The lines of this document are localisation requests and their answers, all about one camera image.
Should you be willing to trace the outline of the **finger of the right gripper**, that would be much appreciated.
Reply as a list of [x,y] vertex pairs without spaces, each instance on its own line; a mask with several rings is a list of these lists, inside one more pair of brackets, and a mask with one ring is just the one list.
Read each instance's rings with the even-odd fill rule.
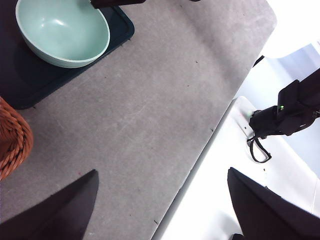
[[115,6],[137,5],[146,0],[91,0],[90,3],[95,9],[109,8]]

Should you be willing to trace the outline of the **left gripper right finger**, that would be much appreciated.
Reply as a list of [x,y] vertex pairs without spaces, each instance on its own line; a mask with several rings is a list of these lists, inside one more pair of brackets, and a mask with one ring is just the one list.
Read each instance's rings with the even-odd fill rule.
[[227,173],[232,206],[241,228],[233,240],[318,240],[319,217],[288,202],[237,169]]

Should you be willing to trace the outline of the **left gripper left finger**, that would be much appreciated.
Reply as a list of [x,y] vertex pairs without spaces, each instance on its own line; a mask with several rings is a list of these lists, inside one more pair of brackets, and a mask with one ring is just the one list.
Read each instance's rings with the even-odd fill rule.
[[82,240],[99,189],[95,169],[0,224],[2,240]]

